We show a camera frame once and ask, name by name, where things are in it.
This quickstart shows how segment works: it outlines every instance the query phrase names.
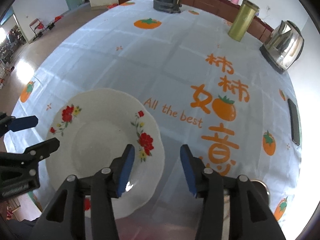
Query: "kettle spout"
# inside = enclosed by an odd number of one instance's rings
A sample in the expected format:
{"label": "kettle spout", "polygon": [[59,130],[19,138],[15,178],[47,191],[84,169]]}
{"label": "kettle spout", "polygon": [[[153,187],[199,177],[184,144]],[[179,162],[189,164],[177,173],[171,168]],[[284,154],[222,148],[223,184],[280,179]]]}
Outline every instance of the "kettle spout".
{"label": "kettle spout", "polygon": [[284,34],[286,32],[286,26],[287,26],[287,24],[284,21],[281,21],[281,24],[278,29],[278,33]]}

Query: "blue gripper pad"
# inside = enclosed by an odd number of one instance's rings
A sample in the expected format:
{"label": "blue gripper pad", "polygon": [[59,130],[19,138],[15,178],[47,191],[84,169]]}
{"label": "blue gripper pad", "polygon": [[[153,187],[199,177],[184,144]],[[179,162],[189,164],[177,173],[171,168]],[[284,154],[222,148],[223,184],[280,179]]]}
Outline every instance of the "blue gripper pad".
{"label": "blue gripper pad", "polygon": [[134,162],[134,155],[135,155],[134,146],[127,145],[125,151],[127,150],[128,150],[128,155],[126,160],[124,161],[124,165],[122,167],[122,171],[118,181],[117,195],[119,197],[121,197],[122,193],[125,192],[125,188],[127,186],[129,176],[132,170],[133,162]]}
{"label": "blue gripper pad", "polygon": [[13,119],[8,125],[8,129],[17,132],[25,129],[35,127],[38,124],[38,118],[33,116],[27,116],[22,118]]}
{"label": "blue gripper pad", "polygon": [[182,163],[184,175],[187,180],[189,191],[193,194],[194,197],[196,197],[196,195],[197,195],[196,177],[195,177],[195,174],[194,174],[193,169],[191,167],[191,163],[190,163],[191,160],[190,160],[189,152],[190,152],[190,150],[187,145],[182,145],[180,147],[180,160]]}

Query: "red flower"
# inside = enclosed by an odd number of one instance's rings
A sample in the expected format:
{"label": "red flower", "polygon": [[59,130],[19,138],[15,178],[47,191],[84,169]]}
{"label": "red flower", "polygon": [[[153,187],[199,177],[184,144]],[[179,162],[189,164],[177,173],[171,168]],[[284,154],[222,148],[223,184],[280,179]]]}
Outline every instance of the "red flower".
{"label": "red flower", "polygon": [[145,132],[140,135],[138,143],[144,148],[144,151],[148,156],[150,156],[150,151],[153,150],[152,145],[153,139],[150,135],[146,134]]}
{"label": "red flower", "polygon": [[85,198],[84,199],[84,210],[87,211],[90,208],[91,208],[90,199],[89,198]]}
{"label": "red flower", "polygon": [[73,112],[74,106],[67,106],[66,109],[62,110],[62,120],[65,122],[71,122],[72,120],[72,112]]}

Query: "brown wooden cabinet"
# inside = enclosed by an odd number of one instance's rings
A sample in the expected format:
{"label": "brown wooden cabinet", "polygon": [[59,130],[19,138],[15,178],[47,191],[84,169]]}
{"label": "brown wooden cabinet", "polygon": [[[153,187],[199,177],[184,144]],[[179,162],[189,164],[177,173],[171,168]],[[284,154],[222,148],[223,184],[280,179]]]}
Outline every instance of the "brown wooden cabinet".
{"label": "brown wooden cabinet", "polygon": [[[126,1],[129,0],[119,0],[119,4]],[[181,3],[210,12],[232,23],[240,9],[239,5],[233,4],[229,0],[181,0]],[[248,33],[262,42],[268,38],[272,31],[273,29],[258,17],[254,17],[248,28]]]}

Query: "yellow flower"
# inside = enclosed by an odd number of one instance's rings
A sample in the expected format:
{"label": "yellow flower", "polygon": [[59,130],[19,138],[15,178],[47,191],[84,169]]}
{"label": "yellow flower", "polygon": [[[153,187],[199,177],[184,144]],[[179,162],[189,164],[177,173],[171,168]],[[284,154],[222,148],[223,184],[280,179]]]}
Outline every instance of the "yellow flower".
{"label": "yellow flower", "polygon": [[73,110],[72,114],[74,116],[77,116],[80,113],[81,109],[79,108],[79,106],[76,106],[75,109]]}
{"label": "yellow flower", "polygon": [[145,151],[144,151],[144,150],[140,150],[140,151],[139,151],[139,158],[140,158],[140,160],[141,160],[141,161],[146,161],[146,157],[147,157],[147,155],[146,155]]}

